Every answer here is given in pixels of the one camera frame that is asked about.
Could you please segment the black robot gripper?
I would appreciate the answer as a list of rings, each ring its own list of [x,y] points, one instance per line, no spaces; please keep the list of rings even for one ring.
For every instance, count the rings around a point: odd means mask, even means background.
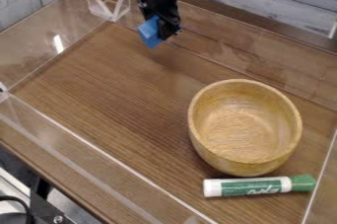
[[[158,37],[166,40],[181,32],[177,0],[137,0],[145,20],[158,16]]]

